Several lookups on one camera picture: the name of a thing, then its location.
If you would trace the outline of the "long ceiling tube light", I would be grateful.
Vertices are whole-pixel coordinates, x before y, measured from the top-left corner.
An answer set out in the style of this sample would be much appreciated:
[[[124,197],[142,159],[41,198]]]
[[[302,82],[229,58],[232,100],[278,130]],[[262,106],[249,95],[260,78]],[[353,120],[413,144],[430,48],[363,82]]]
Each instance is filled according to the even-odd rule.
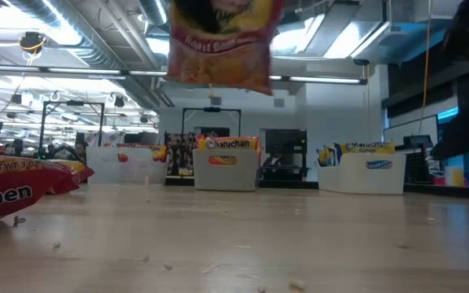
[[[129,69],[96,69],[96,68],[51,68],[39,66],[20,66],[0,64],[2,75],[17,75],[32,73],[37,75],[73,75],[84,77],[99,77],[104,79],[119,79],[121,77],[163,77],[167,74],[161,70],[129,70]],[[304,77],[270,75],[271,81],[316,83],[316,84],[341,84],[341,85],[365,85],[367,79],[345,77]]]

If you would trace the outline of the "black shelf unit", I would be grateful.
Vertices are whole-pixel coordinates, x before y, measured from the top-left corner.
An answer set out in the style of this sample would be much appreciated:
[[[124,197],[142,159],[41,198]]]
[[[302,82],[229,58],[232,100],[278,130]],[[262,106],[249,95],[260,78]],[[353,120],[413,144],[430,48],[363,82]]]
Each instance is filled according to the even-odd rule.
[[[263,181],[302,181],[308,179],[306,129],[263,129]]]

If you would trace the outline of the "grey plastic sorting bin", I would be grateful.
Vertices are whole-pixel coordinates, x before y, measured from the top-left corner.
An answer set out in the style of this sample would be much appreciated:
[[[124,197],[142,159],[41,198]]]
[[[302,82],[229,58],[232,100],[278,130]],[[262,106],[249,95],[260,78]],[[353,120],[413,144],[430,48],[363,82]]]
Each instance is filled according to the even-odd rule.
[[[209,159],[214,156],[233,156],[236,162],[211,164]],[[256,150],[194,149],[194,186],[197,190],[255,191],[259,185],[258,158]]]

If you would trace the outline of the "clear plastic sorting bin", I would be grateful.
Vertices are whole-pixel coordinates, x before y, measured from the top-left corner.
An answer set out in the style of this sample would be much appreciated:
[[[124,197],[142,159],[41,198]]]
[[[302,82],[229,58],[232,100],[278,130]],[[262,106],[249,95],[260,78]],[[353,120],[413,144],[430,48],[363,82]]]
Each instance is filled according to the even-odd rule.
[[[167,164],[153,160],[148,148],[88,147],[86,163],[94,171],[90,184],[163,185]]]

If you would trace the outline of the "white plastic sorting bin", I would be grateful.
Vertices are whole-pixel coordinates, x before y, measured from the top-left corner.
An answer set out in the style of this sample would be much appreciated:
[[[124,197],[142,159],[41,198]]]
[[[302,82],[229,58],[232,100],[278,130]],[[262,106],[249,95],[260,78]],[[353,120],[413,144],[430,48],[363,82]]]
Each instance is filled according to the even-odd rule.
[[[402,195],[404,154],[346,153],[337,166],[320,167],[318,189],[345,194]]]

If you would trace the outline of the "black desktop monitor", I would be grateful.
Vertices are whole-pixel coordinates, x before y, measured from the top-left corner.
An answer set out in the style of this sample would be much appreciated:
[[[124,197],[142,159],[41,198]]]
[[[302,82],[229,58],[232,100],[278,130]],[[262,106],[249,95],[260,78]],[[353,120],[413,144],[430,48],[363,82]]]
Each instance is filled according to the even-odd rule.
[[[430,135],[410,135],[403,137],[403,147],[405,149],[433,148],[433,142]]]

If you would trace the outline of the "blue glass partition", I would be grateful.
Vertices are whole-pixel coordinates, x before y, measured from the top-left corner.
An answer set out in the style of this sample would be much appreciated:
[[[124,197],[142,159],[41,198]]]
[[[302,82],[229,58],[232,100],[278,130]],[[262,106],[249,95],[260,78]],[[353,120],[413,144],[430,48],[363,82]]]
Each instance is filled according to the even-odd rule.
[[[439,124],[444,124],[444,123],[448,123],[449,121],[451,121],[457,115],[458,115],[458,107],[453,107],[453,108],[450,108],[449,110],[438,113],[437,120]]]

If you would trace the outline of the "round silver ceiling duct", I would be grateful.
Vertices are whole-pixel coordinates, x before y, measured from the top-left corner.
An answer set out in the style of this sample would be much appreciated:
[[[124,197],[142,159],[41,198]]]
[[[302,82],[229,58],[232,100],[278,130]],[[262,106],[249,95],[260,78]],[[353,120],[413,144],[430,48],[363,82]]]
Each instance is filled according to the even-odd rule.
[[[165,0],[138,0],[138,5],[149,24],[161,26],[169,19],[168,6]]]

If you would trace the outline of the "black metal station frame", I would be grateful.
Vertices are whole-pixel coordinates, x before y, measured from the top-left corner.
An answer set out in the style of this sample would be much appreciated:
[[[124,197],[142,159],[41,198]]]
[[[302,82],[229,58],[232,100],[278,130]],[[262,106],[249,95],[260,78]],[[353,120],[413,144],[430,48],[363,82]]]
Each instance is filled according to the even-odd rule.
[[[98,112],[99,114],[98,146],[99,147],[102,146],[105,103],[84,102],[84,101],[77,101],[77,100],[68,100],[66,102],[46,101],[43,103],[42,119],[40,123],[40,136],[39,136],[39,144],[38,144],[38,157],[39,158],[43,159],[44,154],[45,154],[43,150],[43,141],[44,141],[45,126],[46,126],[46,117],[50,115],[51,112],[54,112],[59,105],[66,105],[70,107],[100,106],[100,111]]]
[[[187,111],[201,111],[201,112],[210,112],[210,113],[237,112],[239,115],[238,136],[241,136],[241,124],[242,124],[242,110],[241,109],[221,108],[221,107],[184,107],[182,109],[181,134],[184,134]]]

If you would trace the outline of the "black aluminium table frame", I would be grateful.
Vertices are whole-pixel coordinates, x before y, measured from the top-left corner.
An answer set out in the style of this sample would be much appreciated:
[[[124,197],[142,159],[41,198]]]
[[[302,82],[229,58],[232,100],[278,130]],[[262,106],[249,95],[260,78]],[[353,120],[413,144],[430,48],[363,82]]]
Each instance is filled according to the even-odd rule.
[[[193,186],[193,177],[177,177],[168,176],[165,178],[166,186]],[[318,188],[317,182],[313,181],[273,181],[264,180],[260,181],[259,186],[262,188],[275,188],[275,189],[302,189],[314,190]],[[469,199],[469,187],[456,187],[456,186],[431,186],[421,184],[405,184],[403,191],[425,194],[425,195],[439,195],[452,198]]]

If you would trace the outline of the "white wall board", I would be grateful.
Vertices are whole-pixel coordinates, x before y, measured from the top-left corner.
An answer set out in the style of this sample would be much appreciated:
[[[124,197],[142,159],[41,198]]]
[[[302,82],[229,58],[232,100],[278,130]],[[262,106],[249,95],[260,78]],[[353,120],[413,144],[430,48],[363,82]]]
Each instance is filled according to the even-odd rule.
[[[435,146],[438,143],[437,115],[386,128],[383,139],[385,142],[393,143],[397,151],[408,150],[403,147],[403,137],[410,135],[430,135],[433,146]]]

